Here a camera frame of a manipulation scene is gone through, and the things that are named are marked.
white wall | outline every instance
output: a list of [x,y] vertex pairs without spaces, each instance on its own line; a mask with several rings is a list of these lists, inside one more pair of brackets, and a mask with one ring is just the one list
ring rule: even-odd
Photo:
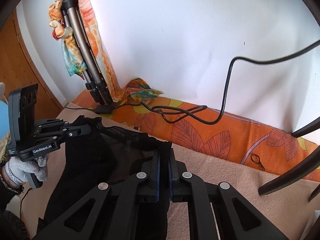
[[[37,67],[72,100],[85,87],[76,75],[68,76],[60,41],[51,36],[47,8],[53,1],[21,2],[31,37],[26,46],[34,46],[43,63]],[[301,0],[91,3],[121,86],[141,77],[166,97],[216,109],[234,56],[273,59],[320,39],[320,28]],[[320,116],[319,62],[320,48],[278,65],[236,63],[226,111],[287,131],[306,125]],[[316,133],[307,138],[320,143]]]

metal screw head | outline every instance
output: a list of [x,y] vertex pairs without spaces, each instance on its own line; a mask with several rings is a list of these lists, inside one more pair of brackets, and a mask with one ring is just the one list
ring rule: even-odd
[[146,175],[146,173],[144,173],[144,172],[139,172],[139,173],[137,173],[137,178],[138,178],[138,179],[144,179],[146,176],[147,176],[147,175]]
[[107,184],[107,183],[105,183],[105,182],[102,182],[102,183],[100,183],[99,185],[98,185],[98,189],[100,189],[100,190],[105,190],[105,189],[107,189],[109,187],[109,185]]
[[186,171],[186,172],[182,173],[182,177],[184,177],[185,179],[190,179],[192,177],[192,173]]
[[230,184],[227,183],[227,182],[222,182],[222,183],[220,183],[220,188],[229,189],[230,188]]

gloved hand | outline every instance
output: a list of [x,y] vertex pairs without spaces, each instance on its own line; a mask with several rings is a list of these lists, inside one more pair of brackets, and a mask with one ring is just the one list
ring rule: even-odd
[[39,181],[46,181],[48,177],[47,161],[49,155],[40,156],[32,161],[22,162],[18,156],[11,157],[5,164],[5,173],[17,185],[28,181],[26,173],[34,173]]

tripod leg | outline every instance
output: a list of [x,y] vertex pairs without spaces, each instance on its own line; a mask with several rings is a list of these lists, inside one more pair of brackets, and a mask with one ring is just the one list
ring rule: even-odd
[[311,193],[309,197],[309,202],[313,200],[320,193],[320,184],[316,187],[316,189]]
[[298,138],[318,129],[320,129],[320,117],[315,119],[313,122],[307,124],[306,126],[302,127],[301,129],[293,132],[291,135],[295,138]]
[[78,7],[77,3],[78,0],[63,0],[63,6],[68,13],[69,22],[73,29],[74,36],[84,58],[84,61],[88,66],[92,79],[95,82],[96,88],[101,93],[106,103],[111,104],[113,102],[112,98],[109,94],[106,82],[104,81],[93,56],[90,44],[83,28],[81,17],[76,9]]
[[294,166],[291,170],[260,187],[258,190],[259,195],[267,195],[287,187],[299,179],[307,176],[319,166],[320,146],[318,146],[318,148],[315,149],[307,158]]
[[[62,15],[63,15],[63,22],[64,22],[64,25],[66,27],[71,27],[71,23],[70,23],[70,20],[69,20],[69,16],[67,14],[67,11],[62,8],[61,9],[61,12],[62,12]],[[94,101],[101,104],[101,105],[104,105],[104,101],[103,101],[103,98],[102,96],[100,95],[98,89],[96,88],[96,84],[95,82],[92,80],[92,77],[90,76],[90,73],[88,71],[83,71],[82,72],[83,75],[84,75],[84,78],[85,80],[87,81],[87,83],[85,84],[85,87],[87,88],[87,90],[90,91],[90,94],[91,96],[93,97]]]
[[91,80],[89,73],[86,70],[82,73],[84,75],[85,80],[87,81],[85,87],[87,88],[87,90],[90,91],[90,94],[93,97],[94,101],[99,103],[100,105],[104,105],[103,98],[97,90],[96,84],[94,83],[94,81]]

power adapter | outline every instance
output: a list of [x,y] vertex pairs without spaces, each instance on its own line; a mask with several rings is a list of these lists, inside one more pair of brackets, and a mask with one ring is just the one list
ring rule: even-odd
[[114,105],[98,105],[93,112],[96,114],[111,114],[112,111],[115,109]]

